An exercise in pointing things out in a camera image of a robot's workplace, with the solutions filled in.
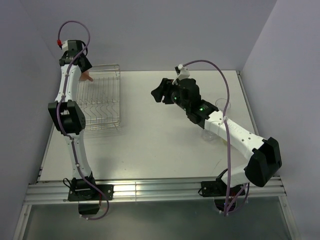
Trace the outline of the orange ceramic mug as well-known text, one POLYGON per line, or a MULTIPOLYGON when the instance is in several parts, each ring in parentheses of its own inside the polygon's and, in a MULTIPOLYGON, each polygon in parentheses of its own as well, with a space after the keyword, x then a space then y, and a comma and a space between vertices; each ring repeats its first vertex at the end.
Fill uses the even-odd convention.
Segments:
POLYGON ((80 82, 85 82, 85 81, 90 81, 93 82, 94 79, 90 76, 90 73, 88 71, 85 71, 81 74, 80 78, 79 78, 80 82))

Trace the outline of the clear plastic cup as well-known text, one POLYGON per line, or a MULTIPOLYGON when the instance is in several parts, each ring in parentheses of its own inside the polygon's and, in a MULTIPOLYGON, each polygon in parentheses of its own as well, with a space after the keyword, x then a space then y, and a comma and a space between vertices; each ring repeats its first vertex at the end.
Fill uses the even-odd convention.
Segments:
POLYGON ((226 106, 227 106, 226 111, 228 111, 231 108, 231 103, 227 102, 227 99, 225 99, 225 98, 218 98, 215 101, 214 105, 222 112, 225 110, 226 106))
POLYGON ((206 129, 202 130, 201 137, 206 142, 218 141, 220 139, 220 137, 217 134, 206 129))

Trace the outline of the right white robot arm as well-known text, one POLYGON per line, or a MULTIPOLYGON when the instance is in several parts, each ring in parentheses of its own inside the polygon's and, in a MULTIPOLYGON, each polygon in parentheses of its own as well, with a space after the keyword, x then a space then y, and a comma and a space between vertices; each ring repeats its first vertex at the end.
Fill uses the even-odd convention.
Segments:
POLYGON ((178 105, 192 123, 229 142, 248 161, 247 165, 220 174, 217 191, 227 195, 235 186, 246 183, 264 187, 282 166, 278 141, 255 135, 224 117, 215 105, 202 99, 195 79, 186 78, 177 84, 172 82, 171 79, 162 79, 160 85, 151 91, 154 100, 178 105))

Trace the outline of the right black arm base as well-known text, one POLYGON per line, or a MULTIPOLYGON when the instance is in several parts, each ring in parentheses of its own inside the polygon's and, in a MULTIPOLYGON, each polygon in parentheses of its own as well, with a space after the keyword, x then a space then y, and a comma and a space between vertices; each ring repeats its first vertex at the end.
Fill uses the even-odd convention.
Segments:
MULTIPOLYGON (((214 201, 216 208, 223 212, 225 209, 225 198, 227 192, 227 185, 220 180, 212 180, 212 181, 202 181, 200 183, 201 187, 198 190, 198 194, 203 198, 209 197, 223 197, 222 199, 218 199, 214 201)), ((248 198, 248 187, 246 186, 247 190, 245 190, 243 185, 236 185, 235 187, 231 187, 229 190, 229 199, 228 203, 230 204, 233 199, 236 198, 238 192, 240 192, 239 196, 245 196, 245 199, 248 198)))

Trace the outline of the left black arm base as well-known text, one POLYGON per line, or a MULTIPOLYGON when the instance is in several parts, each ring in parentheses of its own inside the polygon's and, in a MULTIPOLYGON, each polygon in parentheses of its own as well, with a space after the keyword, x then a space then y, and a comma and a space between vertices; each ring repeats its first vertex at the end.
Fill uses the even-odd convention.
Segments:
POLYGON ((63 179, 63 184, 68 187, 68 202, 78 202, 78 212, 85 217, 96 215, 102 205, 102 200, 113 199, 114 185, 112 184, 96 184, 93 177, 86 178, 95 185, 103 195, 94 187, 88 185, 83 179, 73 178, 71 181, 67 178, 63 179))

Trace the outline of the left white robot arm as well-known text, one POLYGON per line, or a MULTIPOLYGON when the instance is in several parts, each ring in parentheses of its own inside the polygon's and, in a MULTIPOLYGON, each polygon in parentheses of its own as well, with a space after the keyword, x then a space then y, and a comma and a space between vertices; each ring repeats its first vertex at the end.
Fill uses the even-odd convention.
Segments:
POLYGON ((93 172, 87 160, 84 145, 86 117, 77 103, 78 85, 81 75, 92 65, 84 53, 86 44, 82 40, 58 41, 63 55, 59 60, 61 80, 54 102, 48 104, 48 112, 56 129, 64 136, 72 164, 72 179, 69 189, 86 200, 96 197, 93 172))

